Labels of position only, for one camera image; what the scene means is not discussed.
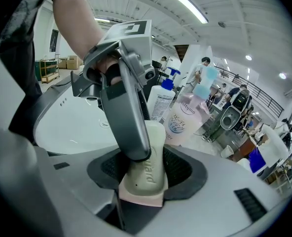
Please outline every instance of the black sleeve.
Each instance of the black sleeve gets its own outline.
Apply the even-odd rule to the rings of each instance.
[[[230,97],[232,97],[233,95],[235,95],[237,92],[239,91],[239,88],[233,88],[230,90],[230,92],[228,92],[228,95]]]

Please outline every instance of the cardboard box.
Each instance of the cardboard box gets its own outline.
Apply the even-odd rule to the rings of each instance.
[[[79,69],[79,66],[82,65],[82,60],[76,55],[70,55],[66,63],[67,69]]]
[[[67,58],[59,58],[60,62],[58,64],[58,67],[60,69],[65,69],[67,68]]]

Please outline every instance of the plastic bottle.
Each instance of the plastic bottle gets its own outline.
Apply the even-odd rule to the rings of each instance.
[[[180,145],[199,129],[210,117],[205,103],[218,70],[206,67],[201,82],[192,93],[180,95],[165,119],[166,144]]]
[[[170,77],[175,73],[180,73],[178,70],[171,69]],[[150,95],[147,101],[147,107],[150,119],[159,122],[164,112],[169,107],[171,101],[175,96],[172,90],[174,87],[172,79],[165,79],[161,85],[156,85],[151,88]]]

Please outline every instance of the hand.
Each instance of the hand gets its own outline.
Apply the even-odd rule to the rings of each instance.
[[[106,58],[103,58],[100,61],[98,61],[94,69],[98,69],[100,72],[105,74],[108,68],[116,63],[118,63],[118,58],[112,55],[108,55]],[[121,80],[122,80],[121,77],[114,77],[110,83],[111,85],[113,85]]]

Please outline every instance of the bottle label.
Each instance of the bottle label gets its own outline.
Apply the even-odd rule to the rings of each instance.
[[[180,107],[181,107],[181,110],[187,115],[195,114],[195,110],[190,108],[189,105],[184,102],[181,103]]]
[[[171,96],[166,96],[166,95],[158,95],[155,105],[154,105],[154,110],[151,114],[151,120],[157,120],[162,117],[164,112],[167,110],[169,107],[173,97]]]
[[[182,133],[185,130],[185,122],[177,114],[173,114],[168,120],[168,127],[173,133]]]

